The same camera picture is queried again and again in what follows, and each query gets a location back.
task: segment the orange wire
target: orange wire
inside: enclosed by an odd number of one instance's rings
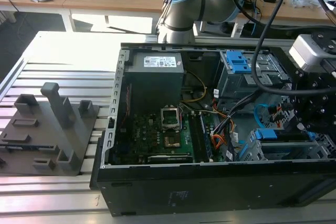
[[[219,115],[221,115],[223,118],[227,118],[227,115],[224,115],[222,113],[220,113],[218,110],[213,109],[214,111],[216,111]],[[235,123],[232,121],[232,119],[230,119],[230,123],[231,123],[231,131],[230,133],[233,133],[233,131],[235,130]]]
[[[215,138],[218,138],[218,139],[219,139],[218,144],[216,144]],[[218,147],[220,147],[221,144],[225,144],[225,145],[227,145],[227,142],[226,142],[224,136],[220,136],[220,135],[218,135],[218,134],[213,135],[211,140],[212,140],[212,143],[213,143],[215,149],[218,149]]]

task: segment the gray robot arm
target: gray robot arm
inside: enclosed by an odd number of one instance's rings
[[[163,24],[159,26],[158,42],[194,42],[193,24],[196,20],[225,21],[235,10],[232,0],[173,0]]]

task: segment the green circuit board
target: green circuit board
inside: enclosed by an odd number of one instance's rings
[[[144,164],[150,155],[187,155],[195,160],[193,141],[189,126],[188,113],[180,115],[181,126],[178,129],[166,129],[161,126],[161,114],[134,115],[131,122],[131,134],[128,141],[119,141],[118,163]],[[176,117],[165,118],[164,123],[175,123]],[[206,134],[215,126],[214,116],[203,114]]]

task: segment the dark floor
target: dark floor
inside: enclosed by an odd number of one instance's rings
[[[0,25],[0,82],[8,74],[37,31],[65,31],[58,14],[15,13],[16,23]],[[90,31],[92,25],[75,20],[78,31]]]

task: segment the motherboard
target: motherboard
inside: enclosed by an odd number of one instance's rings
[[[218,162],[211,144],[215,114],[179,113],[169,108],[156,114],[135,114],[120,129],[115,164]]]

